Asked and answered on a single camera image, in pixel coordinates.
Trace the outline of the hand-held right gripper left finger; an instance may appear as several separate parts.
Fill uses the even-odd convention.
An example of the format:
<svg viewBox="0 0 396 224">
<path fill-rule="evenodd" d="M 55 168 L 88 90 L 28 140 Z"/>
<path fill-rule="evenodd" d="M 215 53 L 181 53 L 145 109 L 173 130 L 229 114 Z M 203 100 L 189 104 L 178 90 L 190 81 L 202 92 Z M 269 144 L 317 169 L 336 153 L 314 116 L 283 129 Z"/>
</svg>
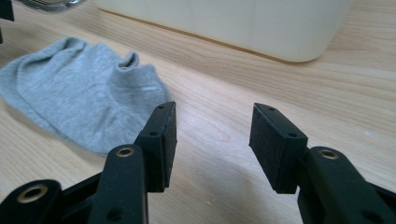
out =
<svg viewBox="0 0 396 224">
<path fill-rule="evenodd" d="M 148 194 L 170 185 L 177 147 L 176 106 L 156 106 L 133 144 L 108 153 L 88 224 L 149 224 Z"/>
</svg>

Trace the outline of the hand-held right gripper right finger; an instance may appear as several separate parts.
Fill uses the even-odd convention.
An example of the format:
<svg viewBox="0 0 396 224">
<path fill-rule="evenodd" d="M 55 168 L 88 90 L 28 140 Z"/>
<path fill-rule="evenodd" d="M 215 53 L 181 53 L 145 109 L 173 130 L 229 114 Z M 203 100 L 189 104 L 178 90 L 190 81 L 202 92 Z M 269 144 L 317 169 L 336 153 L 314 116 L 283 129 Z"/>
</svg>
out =
<svg viewBox="0 0 396 224">
<path fill-rule="evenodd" d="M 304 224 L 396 224 L 396 193 L 367 182 L 343 153 L 307 141 L 277 109 L 253 106 L 249 146 L 272 189 L 298 195 Z"/>
</svg>

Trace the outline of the light grey sock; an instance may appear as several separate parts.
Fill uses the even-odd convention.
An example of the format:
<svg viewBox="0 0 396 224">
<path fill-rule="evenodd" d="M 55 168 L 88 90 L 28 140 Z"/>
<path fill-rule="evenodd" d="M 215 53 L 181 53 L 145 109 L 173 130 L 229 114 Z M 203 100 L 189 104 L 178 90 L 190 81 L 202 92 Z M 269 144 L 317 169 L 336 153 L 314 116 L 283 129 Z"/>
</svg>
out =
<svg viewBox="0 0 396 224">
<path fill-rule="evenodd" d="M 97 154 L 134 141 L 170 94 L 130 52 L 67 37 L 0 69 L 0 96 L 38 126 Z"/>
</svg>

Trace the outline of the white divided storage box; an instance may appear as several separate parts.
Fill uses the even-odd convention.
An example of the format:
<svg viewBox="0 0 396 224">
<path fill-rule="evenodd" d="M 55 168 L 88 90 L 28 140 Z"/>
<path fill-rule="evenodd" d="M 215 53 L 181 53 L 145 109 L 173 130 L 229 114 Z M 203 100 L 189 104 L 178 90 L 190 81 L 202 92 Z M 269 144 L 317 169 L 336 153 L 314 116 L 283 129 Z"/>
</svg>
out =
<svg viewBox="0 0 396 224">
<path fill-rule="evenodd" d="M 315 60 L 354 0 L 93 0 L 102 10 L 287 62 Z"/>
</svg>

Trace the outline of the clear plastic box lid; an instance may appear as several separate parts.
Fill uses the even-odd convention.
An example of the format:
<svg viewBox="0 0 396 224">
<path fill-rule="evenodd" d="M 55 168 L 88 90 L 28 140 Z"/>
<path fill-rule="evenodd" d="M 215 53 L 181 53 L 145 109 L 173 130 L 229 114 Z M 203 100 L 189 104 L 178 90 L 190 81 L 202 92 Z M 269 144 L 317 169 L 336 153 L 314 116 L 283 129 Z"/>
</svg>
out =
<svg viewBox="0 0 396 224">
<path fill-rule="evenodd" d="M 86 0 L 15 0 L 31 9 L 41 10 L 44 12 L 57 13 L 64 12 L 71 8 L 83 4 Z"/>
</svg>

